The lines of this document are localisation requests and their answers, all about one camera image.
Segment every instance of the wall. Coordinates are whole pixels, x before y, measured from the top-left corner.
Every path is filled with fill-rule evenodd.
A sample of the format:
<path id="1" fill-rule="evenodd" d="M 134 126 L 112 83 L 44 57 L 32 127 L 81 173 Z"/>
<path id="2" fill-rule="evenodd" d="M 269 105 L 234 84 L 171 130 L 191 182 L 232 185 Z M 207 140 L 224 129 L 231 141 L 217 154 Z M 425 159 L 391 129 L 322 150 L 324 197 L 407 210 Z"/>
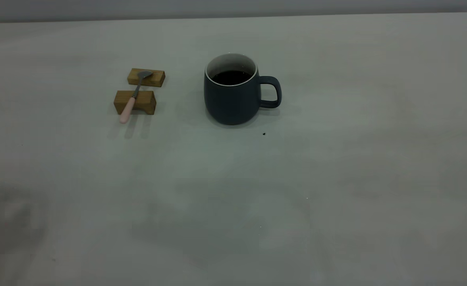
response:
<path id="1" fill-rule="evenodd" d="M 467 0 L 0 0 L 0 21 L 467 11 Z"/>

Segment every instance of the coffee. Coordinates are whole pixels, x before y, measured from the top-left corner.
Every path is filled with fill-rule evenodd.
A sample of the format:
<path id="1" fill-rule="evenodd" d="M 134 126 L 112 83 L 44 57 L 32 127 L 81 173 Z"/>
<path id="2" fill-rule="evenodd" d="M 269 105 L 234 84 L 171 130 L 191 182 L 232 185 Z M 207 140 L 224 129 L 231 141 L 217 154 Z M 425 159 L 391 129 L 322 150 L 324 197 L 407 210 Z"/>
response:
<path id="1" fill-rule="evenodd" d="M 238 85 L 248 81 L 252 76 L 241 71 L 226 71 L 213 76 L 212 80 L 220 85 Z"/>

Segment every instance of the mug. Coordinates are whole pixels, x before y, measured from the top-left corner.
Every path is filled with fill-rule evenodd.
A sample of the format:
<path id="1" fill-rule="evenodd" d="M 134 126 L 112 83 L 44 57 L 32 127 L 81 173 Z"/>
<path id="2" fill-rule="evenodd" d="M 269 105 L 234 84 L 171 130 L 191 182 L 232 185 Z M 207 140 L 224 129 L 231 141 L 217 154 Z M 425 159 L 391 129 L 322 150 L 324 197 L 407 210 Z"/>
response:
<path id="1" fill-rule="evenodd" d="M 281 104 L 278 80 L 272 76 L 259 76 L 257 64 L 243 54 L 217 56 L 207 65 L 204 78 L 205 105 L 219 123 L 241 124 L 253 118 L 259 107 L 276 108 Z M 273 85 L 278 99 L 262 100 L 262 84 Z"/>

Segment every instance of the spoon handle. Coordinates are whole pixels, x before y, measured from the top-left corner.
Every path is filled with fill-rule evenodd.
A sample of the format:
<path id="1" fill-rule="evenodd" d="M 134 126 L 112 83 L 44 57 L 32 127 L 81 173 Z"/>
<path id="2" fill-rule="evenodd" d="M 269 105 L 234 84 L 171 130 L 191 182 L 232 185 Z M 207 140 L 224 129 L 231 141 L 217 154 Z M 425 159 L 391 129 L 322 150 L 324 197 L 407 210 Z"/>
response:
<path id="1" fill-rule="evenodd" d="M 128 103 L 126 104 L 126 107 L 124 107 L 124 110 L 121 113 L 121 118 L 119 119 L 119 122 L 122 124 L 126 124 L 129 120 L 129 116 L 131 114 L 131 110 L 133 109 L 133 105 L 135 105 L 135 98 L 131 97 L 128 100 Z"/>

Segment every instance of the table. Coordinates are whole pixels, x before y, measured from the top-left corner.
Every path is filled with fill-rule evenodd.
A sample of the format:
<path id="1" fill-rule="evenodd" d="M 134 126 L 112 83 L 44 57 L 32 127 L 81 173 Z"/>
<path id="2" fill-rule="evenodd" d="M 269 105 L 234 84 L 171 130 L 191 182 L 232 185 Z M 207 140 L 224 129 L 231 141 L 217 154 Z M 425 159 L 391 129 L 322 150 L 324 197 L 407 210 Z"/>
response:
<path id="1" fill-rule="evenodd" d="M 279 108 L 206 114 L 226 52 L 279 79 Z M 167 78 L 120 125 L 131 68 Z M 0 24 L 14 282 L 467 284 L 467 13 Z"/>

